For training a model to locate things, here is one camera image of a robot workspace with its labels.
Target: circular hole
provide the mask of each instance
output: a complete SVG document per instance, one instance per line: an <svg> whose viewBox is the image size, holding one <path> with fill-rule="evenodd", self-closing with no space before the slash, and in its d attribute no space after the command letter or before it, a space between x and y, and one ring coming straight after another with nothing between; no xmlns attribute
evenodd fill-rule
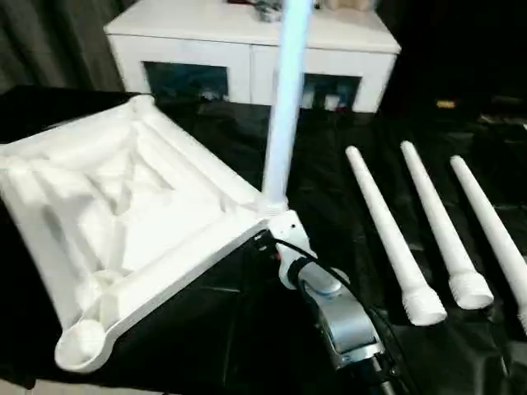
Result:
<svg viewBox="0 0 527 395"><path fill-rule="evenodd" d="M105 341L106 333L99 322L82 320L58 340L55 347L57 365L65 370L81 369L101 354Z"/></svg>

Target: table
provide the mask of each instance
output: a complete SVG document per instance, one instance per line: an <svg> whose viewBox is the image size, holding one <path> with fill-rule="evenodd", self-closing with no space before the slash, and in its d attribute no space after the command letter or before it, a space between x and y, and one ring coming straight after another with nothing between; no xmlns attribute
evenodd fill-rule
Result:
<svg viewBox="0 0 527 395"><path fill-rule="evenodd" d="M230 101L271 105L280 26L222 0L142 0L105 31L127 91L151 91L145 62L208 65L226 69ZM305 73L360 77L353 110L374 113L399 50L374 12L315 11Z"/></svg>
<svg viewBox="0 0 527 395"><path fill-rule="evenodd" d="M123 103L127 94L16 88L0 96L2 141ZM232 103L160 102L160 108L242 177L259 185L268 108ZM413 141L495 304L456 307L446 271L405 168L399 143ZM375 227L344 157L358 146L429 283L449 317L409 325ZM522 253L527 253L527 139L522 127L446 119L364 124L349 114L302 111L288 197L314 250L344 270L361 297L386 317L380 329L401 374L421 394L525 393L527 342L511 292L474 214L448 170L462 155ZM1 207L0 376L142 388L168 393L340 393L310 313L277 278L277 262L251 243L143 319L88 375L54 365L60 326L35 266Z"/></svg>

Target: white plastic part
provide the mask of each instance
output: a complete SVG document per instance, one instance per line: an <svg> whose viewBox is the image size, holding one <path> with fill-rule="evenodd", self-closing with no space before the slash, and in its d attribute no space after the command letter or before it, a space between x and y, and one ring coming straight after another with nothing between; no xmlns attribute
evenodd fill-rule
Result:
<svg viewBox="0 0 527 395"><path fill-rule="evenodd" d="M463 158L453 156L450 163L511 286L518 302L518 318L527 334L527 264L524 257Z"/></svg>
<svg viewBox="0 0 527 395"><path fill-rule="evenodd" d="M149 96L0 146L0 192L63 328L59 367L117 338L265 227L262 194Z"/></svg>
<svg viewBox="0 0 527 395"><path fill-rule="evenodd" d="M356 147L349 146L346 155L403 292L403 306L410 322L418 326L439 323L446 318L445 308L421 273L403 234L362 159L361 152Z"/></svg>
<svg viewBox="0 0 527 395"><path fill-rule="evenodd" d="M293 210L288 210L278 216L273 216L269 220L268 228L274 238L294 244L296 247L316 257L316 253L310 247L310 240L307 237L304 226L302 226L298 215ZM278 271L280 280L284 286L290 290L294 290L296 287L289 281L287 274L291 264L298 258L302 258L303 255L282 244L276 244L276 247L280 253L280 270Z"/></svg>
<svg viewBox="0 0 527 395"><path fill-rule="evenodd" d="M485 278L476 272L415 147L411 142L403 142L401 150L450 274L450 290L456 303L462 309L490 305L494 296Z"/></svg>
<svg viewBox="0 0 527 395"><path fill-rule="evenodd" d="M286 0L283 10L277 95L263 173L262 210L270 214L287 209L287 179L301 104L305 41L312 8L311 0Z"/></svg>

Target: white tube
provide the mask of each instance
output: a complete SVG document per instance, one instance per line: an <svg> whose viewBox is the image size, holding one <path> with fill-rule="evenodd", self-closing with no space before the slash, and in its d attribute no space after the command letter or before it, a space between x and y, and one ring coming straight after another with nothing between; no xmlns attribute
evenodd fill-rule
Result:
<svg viewBox="0 0 527 395"><path fill-rule="evenodd" d="M346 149L346 155L403 292L403 306L410 322L419 326L439 323L446 318L445 308L437 293L427 284L421 273L375 180L362 159L361 152L356 147L349 146Z"/></svg>
<svg viewBox="0 0 527 395"><path fill-rule="evenodd" d="M464 160L459 156L453 156L450 163L511 286L520 309L518 318L527 334L527 265L525 260Z"/></svg>
<svg viewBox="0 0 527 395"><path fill-rule="evenodd" d="M277 96L271 113L263 174L263 209L269 213L287 209L287 179L304 81L305 37L312 8L311 0L285 1Z"/></svg>
<svg viewBox="0 0 527 395"><path fill-rule="evenodd" d="M419 154L411 142L403 142L401 150L450 274L450 290L456 303L462 309L488 306L494 300L492 292L485 278L476 272Z"/></svg>

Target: cabinet door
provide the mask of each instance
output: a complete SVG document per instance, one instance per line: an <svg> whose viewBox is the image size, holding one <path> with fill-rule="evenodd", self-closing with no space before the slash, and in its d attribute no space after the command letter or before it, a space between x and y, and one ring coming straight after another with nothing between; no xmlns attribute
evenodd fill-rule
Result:
<svg viewBox="0 0 527 395"><path fill-rule="evenodd" d="M253 104L271 105L274 102L278 57L278 47L251 46L251 100ZM374 113L384 94L395 58L396 55L392 53L307 49L304 73L316 76L358 77L360 80L351 103L352 110Z"/></svg>
<svg viewBox="0 0 527 395"><path fill-rule="evenodd" d="M247 44L132 35L108 37L127 91L157 93L154 85L169 93L184 91L186 95L218 90L229 101L250 103Z"/></svg>

